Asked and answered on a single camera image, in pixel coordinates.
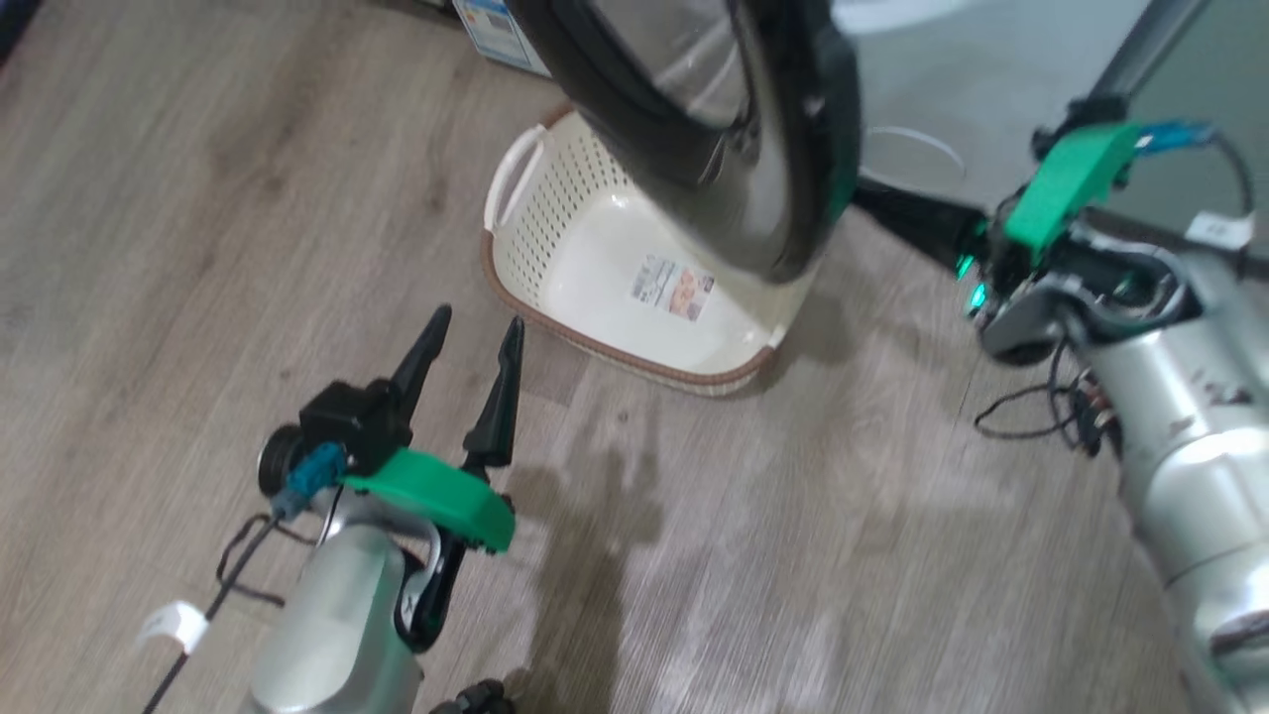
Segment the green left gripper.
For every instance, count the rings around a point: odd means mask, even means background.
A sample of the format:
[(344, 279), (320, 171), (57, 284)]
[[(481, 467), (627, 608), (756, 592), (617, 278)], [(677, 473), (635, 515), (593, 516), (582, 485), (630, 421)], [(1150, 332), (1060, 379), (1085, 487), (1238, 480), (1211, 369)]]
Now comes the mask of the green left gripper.
[[(453, 309), (439, 304), (406, 356), (391, 375), (400, 419), (412, 419), (431, 361), (443, 351)], [(461, 536), (494, 554), (509, 550), (516, 515), (508, 498), (466, 471), (511, 465), (524, 363), (525, 325), (514, 317), (505, 331), (496, 361), (499, 374), (482, 411), (463, 439), (461, 469), (425, 451), (398, 450), (371, 476), (344, 476), (345, 487), (365, 492), (386, 505)]]

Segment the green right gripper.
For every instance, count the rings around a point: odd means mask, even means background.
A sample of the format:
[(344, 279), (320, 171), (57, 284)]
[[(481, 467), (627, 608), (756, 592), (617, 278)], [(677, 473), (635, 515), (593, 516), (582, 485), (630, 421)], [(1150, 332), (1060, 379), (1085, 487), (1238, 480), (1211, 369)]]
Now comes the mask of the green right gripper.
[[(1061, 137), (989, 231), (989, 261), (967, 306), (994, 361), (1032, 367), (1060, 345), (1141, 337), (1183, 320), (1192, 282), (1178, 254), (1110, 238), (1085, 212), (1126, 185), (1137, 159), (1188, 148), (1192, 127), (1088, 126)], [(862, 179), (853, 205), (957, 280), (983, 256), (986, 212)]]

